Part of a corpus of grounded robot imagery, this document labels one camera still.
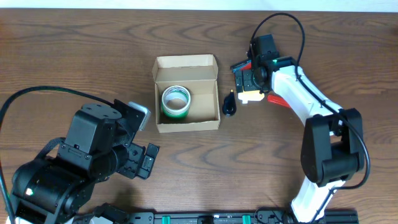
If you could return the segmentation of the yellow sticky note pad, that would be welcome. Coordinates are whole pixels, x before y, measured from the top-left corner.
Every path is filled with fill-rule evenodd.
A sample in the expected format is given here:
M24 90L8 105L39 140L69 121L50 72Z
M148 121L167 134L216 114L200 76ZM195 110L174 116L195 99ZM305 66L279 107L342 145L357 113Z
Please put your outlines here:
M238 93L238 99L241 100L242 104L248 104L250 101L261 101L265 95L260 91L243 91Z

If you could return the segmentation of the red utility knife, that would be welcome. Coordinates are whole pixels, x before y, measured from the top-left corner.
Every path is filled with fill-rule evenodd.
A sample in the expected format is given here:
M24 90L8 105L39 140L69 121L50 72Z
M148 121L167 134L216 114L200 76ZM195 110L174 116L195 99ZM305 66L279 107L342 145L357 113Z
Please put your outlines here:
M267 101L276 105L280 105L286 108L290 108L290 105L280 96L276 95L268 95L267 96Z

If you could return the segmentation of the cardboard box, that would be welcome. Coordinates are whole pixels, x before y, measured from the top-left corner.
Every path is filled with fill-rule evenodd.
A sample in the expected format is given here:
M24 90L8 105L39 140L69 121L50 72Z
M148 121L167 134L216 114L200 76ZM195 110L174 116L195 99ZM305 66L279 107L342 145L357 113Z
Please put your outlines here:
M155 83L156 126L160 133L218 129L218 65L212 54L157 57L152 68ZM184 86L192 101L185 118L169 118L161 97L170 86Z

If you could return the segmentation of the white tape roll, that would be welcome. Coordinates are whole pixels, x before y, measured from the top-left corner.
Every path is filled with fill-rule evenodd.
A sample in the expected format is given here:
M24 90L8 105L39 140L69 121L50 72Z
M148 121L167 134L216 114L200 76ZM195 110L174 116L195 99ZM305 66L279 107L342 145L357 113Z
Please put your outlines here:
M168 88L163 92L162 97L163 97L164 95L169 94L169 93L178 92L178 91L179 91L179 92L182 92L182 93L185 93L185 94L187 94L187 95L190 95L190 97L191 97L190 92L189 92L184 86L180 86L180 85L174 85L174 86L168 87Z

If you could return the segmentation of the green tape roll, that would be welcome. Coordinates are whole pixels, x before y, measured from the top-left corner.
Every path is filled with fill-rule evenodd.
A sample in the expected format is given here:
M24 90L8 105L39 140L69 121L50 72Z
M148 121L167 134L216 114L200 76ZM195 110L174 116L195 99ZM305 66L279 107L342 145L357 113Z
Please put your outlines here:
M162 110L169 118L185 118L189 112L191 97L182 92L173 92L162 97Z

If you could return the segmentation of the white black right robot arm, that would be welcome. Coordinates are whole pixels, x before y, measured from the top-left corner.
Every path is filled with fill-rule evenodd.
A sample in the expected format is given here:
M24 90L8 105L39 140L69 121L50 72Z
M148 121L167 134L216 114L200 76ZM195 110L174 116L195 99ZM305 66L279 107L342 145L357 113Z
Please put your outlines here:
M333 195L347 190L355 173L369 170L360 112L343 109L307 78L298 61L281 57L272 35L251 41L248 59L231 66L243 103L260 101L270 92L304 125L300 162L305 174L298 195L285 214L269 212L271 222L357 223L352 210L327 210Z

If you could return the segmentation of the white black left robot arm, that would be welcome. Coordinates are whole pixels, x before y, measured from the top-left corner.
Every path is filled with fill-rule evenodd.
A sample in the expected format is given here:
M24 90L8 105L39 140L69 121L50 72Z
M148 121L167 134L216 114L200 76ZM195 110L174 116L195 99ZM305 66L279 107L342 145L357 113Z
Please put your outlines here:
M133 139L150 111L137 103L85 104L67 136L55 138L12 178L10 201L15 220L66 223L87 203L97 183L113 174L147 179L159 147Z

